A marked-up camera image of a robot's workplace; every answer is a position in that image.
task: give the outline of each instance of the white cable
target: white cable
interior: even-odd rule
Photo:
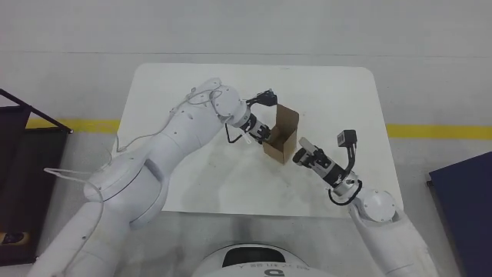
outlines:
[[[168,127],[169,125],[169,122],[171,121],[171,119],[175,116],[176,114],[176,111],[179,110],[180,107],[183,106],[184,103],[188,103],[190,105],[203,105],[203,104],[206,104],[206,103],[209,103],[209,102],[212,102],[215,98],[218,98],[219,96],[222,95],[222,91],[220,90],[217,90],[219,89],[220,87],[222,86],[222,84],[219,84],[216,88],[213,88],[213,89],[205,89],[203,91],[200,91],[200,92],[197,92],[197,93],[194,93],[196,91],[196,88],[192,88],[191,89],[191,93],[187,94],[186,97],[184,98],[183,101],[181,101],[178,105],[176,105],[175,107],[173,107],[170,111],[169,111],[169,116],[168,116],[168,119],[166,120],[166,123],[164,124],[164,126],[159,129],[157,132],[154,132],[152,134],[147,134],[147,135],[140,135],[136,138],[133,138],[127,145],[124,145],[120,148],[120,138],[118,136],[118,133],[116,133],[116,152],[117,153],[121,153],[121,152],[124,152],[126,149],[128,149],[128,147],[130,145],[132,145],[134,142],[136,142],[137,140],[139,139],[142,139],[142,138],[147,138],[147,137],[152,137],[152,136],[155,136],[157,134],[159,134],[160,132],[164,131],[164,129],[166,127]],[[203,102],[199,102],[199,103],[192,103],[190,102],[190,100],[194,97],[196,97],[197,95],[200,95],[202,93],[206,93],[206,92],[210,92],[209,95],[208,95],[208,100],[207,101],[203,101]],[[220,92],[219,95],[217,96],[213,96],[216,92]]]
[[[85,243],[87,243],[87,241],[91,238],[92,234],[94,233],[95,229],[98,227],[99,222],[101,221],[102,213],[103,213],[104,208],[105,208],[104,198],[102,197],[101,191],[94,184],[92,184],[91,182],[89,182],[88,180],[72,178],[70,176],[66,176],[66,175],[63,175],[63,174],[60,173],[60,172],[67,172],[67,173],[78,173],[78,174],[81,174],[81,175],[91,175],[93,172],[77,172],[77,171],[68,170],[68,169],[56,169],[56,168],[44,168],[43,170],[45,172],[49,173],[49,174],[56,175],[59,178],[67,179],[67,180],[75,181],[75,182],[80,182],[80,183],[84,183],[84,184],[87,184],[87,185],[91,186],[98,193],[99,202],[101,203],[101,209],[99,210],[99,215],[98,215],[98,218],[96,219],[96,222],[94,224],[94,227],[92,227],[91,231],[87,235],[85,235],[84,242],[82,243],[82,245],[80,245],[80,247],[78,247],[77,251],[70,258],[70,261],[67,262],[67,265],[61,271],[61,275],[65,275],[66,272],[67,272],[68,267],[70,266],[70,264],[72,264],[74,262],[74,260],[77,257],[78,253],[84,248]]]

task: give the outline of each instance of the black cable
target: black cable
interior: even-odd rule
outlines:
[[[225,133],[228,135],[228,142],[229,143],[235,143],[237,140],[239,140],[243,135],[239,135],[236,139],[231,141],[231,136],[229,135],[229,128],[227,123],[225,124]]]
[[[338,206],[346,206],[346,205],[350,205],[351,202],[354,201],[355,197],[357,197],[357,195],[359,194],[359,192],[361,192],[361,189],[362,189],[362,181],[361,180],[357,180],[357,183],[359,183],[359,186],[357,187],[357,190],[355,191],[355,193],[346,201],[346,202],[336,202],[333,197],[331,196],[331,189],[328,189],[328,197],[330,197],[330,200],[335,204],[335,205],[338,205]]]

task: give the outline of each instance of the box flap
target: box flap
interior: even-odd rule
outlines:
[[[291,135],[299,124],[299,114],[292,109],[277,104],[276,126],[282,134]]]

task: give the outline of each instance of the black metal frame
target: black metal frame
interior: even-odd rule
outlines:
[[[14,103],[17,103],[20,106],[27,107],[32,113],[38,115],[39,117],[41,117],[44,120],[52,123],[53,125],[58,126],[59,128],[61,128],[63,131],[67,132],[68,134],[71,134],[71,133],[74,132],[68,126],[63,125],[62,123],[60,123],[60,122],[56,121],[55,119],[53,119],[52,117],[50,117],[49,115],[46,115],[44,112],[41,112],[41,111],[37,110],[36,108],[32,107],[31,105],[27,104],[26,102],[22,101],[21,99],[16,98],[15,96],[13,96],[10,93],[6,92],[2,88],[0,88],[0,95],[8,98],[9,100],[13,101]]]

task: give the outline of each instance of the cable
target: cable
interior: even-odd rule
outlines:
[[[333,197],[331,196],[331,190],[330,189],[328,189],[328,197],[330,198],[330,200],[335,205],[338,205],[338,206],[346,206],[346,205],[349,205],[351,202],[354,201],[355,197],[357,197],[357,195],[359,194],[359,192],[361,192],[361,189],[362,189],[362,181],[361,180],[357,180],[357,183],[359,183],[359,186],[357,187],[357,190],[355,191],[355,193],[346,202],[336,202],[333,199]]]
[[[243,135],[239,135],[236,139],[231,140],[231,136],[229,135],[229,128],[228,124],[225,124],[225,133],[228,135],[228,142],[229,143],[236,143],[237,140],[239,140]]]
[[[67,265],[61,271],[62,275],[65,275],[68,267],[74,262],[78,253],[84,248],[85,244],[91,238],[95,229],[98,227],[99,222],[101,221],[101,218],[102,218],[102,213],[103,213],[104,208],[105,208],[104,198],[102,197],[101,191],[94,184],[89,182],[88,180],[72,178],[72,177],[69,177],[69,176],[66,176],[66,175],[63,175],[60,173],[60,172],[67,172],[67,173],[78,173],[78,174],[83,174],[83,175],[91,175],[93,172],[77,172],[77,171],[68,170],[68,169],[56,169],[56,168],[44,168],[43,170],[49,174],[56,175],[59,178],[67,179],[67,180],[75,181],[75,182],[80,182],[80,183],[84,183],[84,184],[91,186],[97,192],[97,194],[99,196],[99,202],[101,203],[101,210],[99,210],[99,215],[98,215],[98,218],[96,219],[94,227],[92,227],[91,231],[87,235],[85,235],[85,239],[84,239],[84,237],[82,237],[84,239],[84,242],[82,243],[82,245],[80,245],[80,247],[78,247],[77,251],[70,258],[70,261],[68,261]]]
[[[127,145],[124,145],[120,148],[120,138],[118,136],[118,133],[116,133],[116,152],[117,153],[121,153],[121,152],[124,152],[126,151],[126,149],[128,149],[128,147],[130,145],[132,145],[134,142],[136,142],[137,140],[139,139],[142,139],[142,138],[146,138],[146,137],[152,137],[152,136],[155,136],[157,134],[159,134],[160,132],[164,131],[164,129],[166,127],[168,127],[169,125],[169,122],[171,121],[171,119],[175,116],[176,114],[176,111],[183,106],[184,103],[189,103],[190,105],[203,105],[203,104],[206,104],[206,103],[209,103],[209,102],[213,102],[213,100],[215,98],[218,98],[219,96],[222,95],[222,91],[220,90],[217,90],[219,89],[220,87],[222,86],[222,84],[219,84],[216,88],[213,88],[213,89],[205,89],[203,91],[200,91],[200,92],[197,92],[197,93],[194,93],[196,91],[196,88],[192,88],[191,89],[191,92],[189,94],[186,95],[186,97],[184,98],[183,101],[181,101],[178,105],[176,105],[175,107],[173,107],[170,111],[169,111],[169,116],[168,116],[168,119],[166,120],[166,123],[164,124],[164,126],[159,129],[157,132],[154,132],[152,134],[147,134],[147,135],[140,135],[136,138],[133,138]],[[202,93],[206,93],[206,92],[210,92],[209,95],[208,95],[208,100],[207,101],[203,101],[203,102],[199,102],[199,103],[192,103],[190,102],[190,100],[194,97],[196,97],[197,95],[200,95]],[[218,96],[212,96],[214,95],[216,92],[220,92],[220,94]]]

